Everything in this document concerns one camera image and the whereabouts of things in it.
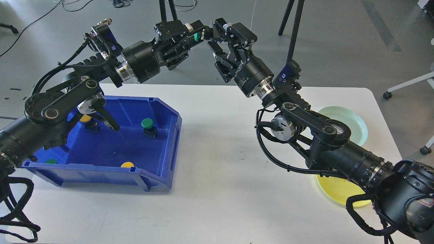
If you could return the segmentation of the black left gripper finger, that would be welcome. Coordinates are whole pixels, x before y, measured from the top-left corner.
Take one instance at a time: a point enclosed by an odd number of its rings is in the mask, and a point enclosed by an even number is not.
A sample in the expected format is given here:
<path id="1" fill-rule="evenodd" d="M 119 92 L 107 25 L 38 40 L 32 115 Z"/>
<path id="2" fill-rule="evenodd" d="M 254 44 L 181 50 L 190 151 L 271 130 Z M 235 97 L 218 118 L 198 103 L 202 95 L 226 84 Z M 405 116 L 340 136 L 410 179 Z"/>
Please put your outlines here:
<path id="1" fill-rule="evenodd" d="M 182 23 L 180 20 L 157 23 L 154 26 L 155 43 L 174 43 L 186 40 L 194 34 L 202 32 L 205 25 L 200 20 L 193 23 Z"/>
<path id="2" fill-rule="evenodd" d="M 178 65 L 180 65 L 180 63 L 186 60 L 189 57 L 189 52 L 190 51 L 184 51 L 177 56 L 170 57 L 166 64 L 168 70 L 174 70 Z"/>

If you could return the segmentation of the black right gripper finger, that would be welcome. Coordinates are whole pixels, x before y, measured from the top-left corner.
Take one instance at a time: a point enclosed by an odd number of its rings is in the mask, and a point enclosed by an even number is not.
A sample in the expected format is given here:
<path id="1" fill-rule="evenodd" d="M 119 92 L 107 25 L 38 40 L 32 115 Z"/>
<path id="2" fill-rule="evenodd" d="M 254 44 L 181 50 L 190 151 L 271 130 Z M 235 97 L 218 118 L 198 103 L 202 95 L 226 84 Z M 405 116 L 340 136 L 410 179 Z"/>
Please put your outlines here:
<path id="1" fill-rule="evenodd" d="M 237 52 L 235 51 L 232 41 L 223 41 L 227 43 L 229 53 L 223 51 L 220 47 L 221 42 L 208 41 L 208 46 L 213 52 L 215 57 L 215 64 L 217 71 L 221 75 L 224 82 L 230 82 L 235 76 L 236 64 L 238 62 Z"/>
<path id="2" fill-rule="evenodd" d="M 235 60 L 243 60 L 242 52 L 248 51 L 250 46 L 257 41 L 254 34 L 242 23 L 227 23 L 223 18 L 216 19 L 212 24 L 214 43 L 227 43 L 230 54 Z"/>

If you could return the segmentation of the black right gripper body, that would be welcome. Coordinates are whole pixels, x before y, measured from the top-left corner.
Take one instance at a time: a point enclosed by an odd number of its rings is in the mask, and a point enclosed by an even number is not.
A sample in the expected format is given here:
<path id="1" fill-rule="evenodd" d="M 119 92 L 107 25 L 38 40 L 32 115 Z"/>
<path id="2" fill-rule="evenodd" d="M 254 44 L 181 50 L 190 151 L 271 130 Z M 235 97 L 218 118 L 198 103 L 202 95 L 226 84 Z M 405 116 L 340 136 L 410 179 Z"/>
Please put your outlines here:
<path id="1" fill-rule="evenodd" d="M 251 56 L 248 60 L 235 60 L 228 56 L 229 73 L 226 82 L 234 80 L 246 97 L 256 95 L 257 86 L 263 81 L 270 82 L 274 74 L 265 63 L 256 56 Z"/>

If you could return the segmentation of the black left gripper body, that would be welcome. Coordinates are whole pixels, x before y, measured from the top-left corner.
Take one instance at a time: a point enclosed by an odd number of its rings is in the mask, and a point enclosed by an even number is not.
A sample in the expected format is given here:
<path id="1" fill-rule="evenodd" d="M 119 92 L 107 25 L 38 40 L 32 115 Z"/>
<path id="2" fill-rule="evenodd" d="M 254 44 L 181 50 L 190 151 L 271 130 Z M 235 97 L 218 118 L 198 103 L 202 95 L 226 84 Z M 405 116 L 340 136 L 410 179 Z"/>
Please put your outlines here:
<path id="1" fill-rule="evenodd" d="M 170 57 L 184 51 L 190 51 L 189 44 L 174 43 L 173 39 L 170 43 L 139 41 L 121 51 L 123 61 L 115 67 L 115 71 L 121 82 L 135 78 L 143 83 L 159 74 Z"/>

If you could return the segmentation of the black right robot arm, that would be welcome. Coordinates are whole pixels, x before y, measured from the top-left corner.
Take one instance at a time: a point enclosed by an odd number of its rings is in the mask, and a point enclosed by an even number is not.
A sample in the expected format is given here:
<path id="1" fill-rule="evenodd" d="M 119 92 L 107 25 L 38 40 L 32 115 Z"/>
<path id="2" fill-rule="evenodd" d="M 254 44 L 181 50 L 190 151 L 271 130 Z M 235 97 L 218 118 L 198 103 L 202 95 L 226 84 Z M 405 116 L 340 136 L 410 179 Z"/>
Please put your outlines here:
<path id="1" fill-rule="evenodd" d="M 288 172 L 337 177 L 356 184 L 363 194 L 345 206 L 366 233 L 383 236 L 399 231 L 422 244 L 433 243 L 433 168 L 414 160 L 395 165 L 350 141 L 341 121 L 311 110 L 299 96 L 301 71 L 291 60 L 277 77 L 256 57 L 257 40 L 242 23 L 216 19 L 202 34 L 225 80 L 234 80 L 246 97 L 257 95 L 256 137 L 271 162 Z"/>

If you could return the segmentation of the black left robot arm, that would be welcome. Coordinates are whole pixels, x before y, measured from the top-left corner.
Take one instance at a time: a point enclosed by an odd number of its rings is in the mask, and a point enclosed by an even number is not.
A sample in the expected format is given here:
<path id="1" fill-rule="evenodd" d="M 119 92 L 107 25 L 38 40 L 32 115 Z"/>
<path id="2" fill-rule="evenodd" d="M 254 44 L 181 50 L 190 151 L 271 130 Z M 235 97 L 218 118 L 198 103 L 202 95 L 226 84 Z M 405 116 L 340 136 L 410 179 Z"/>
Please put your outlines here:
<path id="1" fill-rule="evenodd" d="M 65 145 L 69 132 L 85 114 L 118 131 L 119 125 L 104 108 L 99 82 L 105 78 L 120 87 L 130 78 L 145 82 L 156 76 L 162 66 L 173 70 L 187 59 L 189 51 L 212 36 L 212 29 L 199 20 L 157 23 L 156 37 L 122 48 L 105 19 L 84 34 L 84 43 L 64 63 L 45 74 L 35 85 L 24 105 L 24 115 L 1 130 L 1 202 L 10 212 L 1 217 L 1 225 L 30 230 L 25 238 L 6 230 L 28 243 L 38 240 L 40 227 L 32 223 L 23 209 L 28 203 L 34 183 L 31 179 L 12 177 L 29 159 L 37 161 L 35 152 Z"/>

